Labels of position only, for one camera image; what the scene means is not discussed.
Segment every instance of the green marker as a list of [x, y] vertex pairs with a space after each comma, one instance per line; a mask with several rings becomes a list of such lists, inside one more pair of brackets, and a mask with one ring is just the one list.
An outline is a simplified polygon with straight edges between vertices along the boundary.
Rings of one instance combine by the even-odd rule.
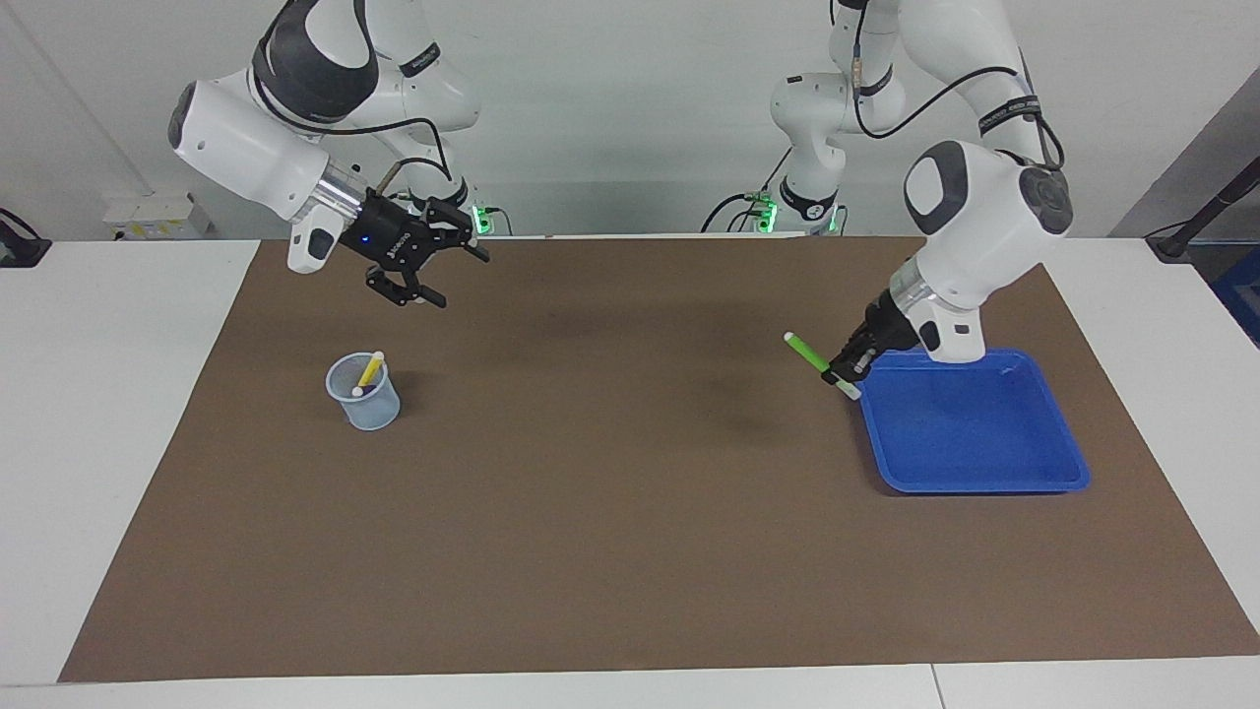
[[[800, 356], [804, 358], [806, 363], [813, 365], [819, 374], [823, 374], [828, 369], [830, 369], [830, 364], [828, 364], [827, 360], [823, 360], [823, 358], [819, 356], [819, 353], [814, 351], [814, 348], [806, 344], [804, 339], [796, 336], [795, 332], [785, 331], [784, 341], [786, 341], [793, 349], [795, 349], [796, 353], [800, 354]], [[858, 388], [853, 387], [852, 384], [844, 380], [837, 380], [835, 389], [839, 389], [840, 392], [844, 393], [844, 397], [848, 397], [854, 402], [862, 399], [862, 390], [859, 390]]]

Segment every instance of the clear plastic cup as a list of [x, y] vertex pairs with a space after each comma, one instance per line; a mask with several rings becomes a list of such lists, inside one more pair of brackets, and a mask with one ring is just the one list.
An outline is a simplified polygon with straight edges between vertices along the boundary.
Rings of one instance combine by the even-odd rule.
[[381, 370], [368, 385], [373, 388], [363, 397], [354, 397], [354, 388], [363, 377], [363, 370], [372, 360], [370, 351], [355, 351], [346, 354], [329, 369], [324, 378], [324, 389], [328, 395], [336, 400], [345, 412], [345, 418], [350, 426], [359, 431], [372, 432], [388, 427], [396, 418], [402, 403], [389, 382], [389, 365], [381, 364]]

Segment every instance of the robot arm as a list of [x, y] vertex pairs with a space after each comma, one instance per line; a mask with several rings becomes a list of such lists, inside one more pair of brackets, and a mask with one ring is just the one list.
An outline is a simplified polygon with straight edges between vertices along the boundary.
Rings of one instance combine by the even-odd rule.
[[[929, 242], [893, 273], [823, 378], [859, 382], [885, 350], [916, 344], [940, 363], [975, 361], [985, 350], [979, 306], [1040, 263], [1071, 225], [1061, 149], [1041, 117], [998, 0], [842, 0], [842, 5], [832, 35], [832, 58], [842, 73], [816, 74], [829, 77], [825, 81], [789, 78], [777, 92], [785, 105], [775, 107], [776, 121], [793, 126], [784, 130], [793, 151], [799, 151], [780, 185], [780, 199], [789, 207], [794, 199], [814, 207], [780, 213], [799, 213], [806, 229], [819, 230], [839, 178], [833, 170], [824, 179], [825, 170], [819, 169], [835, 164], [827, 151], [839, 151], [843, 166], [843, 133], [886, 137], [905, 125], [898, 122], [905, 92], [891, 64], [897, 35], [917, 65], [971, 106], [983, 145], [945, 141], [911, 166], [903, 186], [906, 207]], [[801, 83], [804, 88], [790, 88]], [[823, 102], [833, 110], [818, 108]], [[822, 115], [832, 122], [815, 117]], [[813, 139], [819, 133], [823, 140]], [[1046, 154], [1046, 135], [1056, 144], [1057, 164]]]
[[[446, 297], [417, 276], [432, 254], [457, 247], [490, 259], [476, 244], [467, 213], [437, 198], [410, 213], [218, 82], [184, 89], [169, 137], [175, 152], [208, 178], [294, 224], [289, 266], [297, 272], [316, 269], [341, 243], [375, 262], [367, 283], [391, 301], [423, 298], [445, 307]], [[403, 283], [389, 272], [401, 273]]]
[[[466, 78], [441, 60], [418, 1], [287, 0], [247, 69], [189, 84], [169, 137], [193, 167], [294, 224], [290, 268], [319, 269], [340, 242], [377, 261], [368, 283], [392, 301], [445, 302], [416, 276], [428, 256], [460, 246], [488, 258], [471, 219], [459, 215], [470, 189], [441, 137], [479, 113]], [[318, 145], [325, 135], [358, 133], [377, 136], [399, 157], [410, 209], [388, 203]], [[370, 234], [357, 228], [364, 220]], [[378, 247], [386, 234], [394, 241]], [[406, 252], [393, 248], [398, 239]], [[402, 273], [404, 283], [384, 272]]]

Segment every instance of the white table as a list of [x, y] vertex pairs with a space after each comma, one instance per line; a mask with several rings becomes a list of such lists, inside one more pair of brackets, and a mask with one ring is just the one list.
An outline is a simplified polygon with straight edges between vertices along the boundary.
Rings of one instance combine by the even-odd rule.
[[[49, 686], [256, 248], [58, 243], [0, 271], [0, 708], [1260, 706], [1260, 657]], [[1260, 350], [1142, 242], [1074, 239], [1047, 266], [1260, 625]]]

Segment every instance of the blue tray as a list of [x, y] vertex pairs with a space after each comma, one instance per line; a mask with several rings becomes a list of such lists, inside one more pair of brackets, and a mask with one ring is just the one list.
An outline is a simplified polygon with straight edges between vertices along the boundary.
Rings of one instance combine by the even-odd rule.
[[1017, 349], [940, 365], [887, 351], [861, 384], [883, 480], [910, 494], [1070, 492], [1090, 484], [1041, 369]]

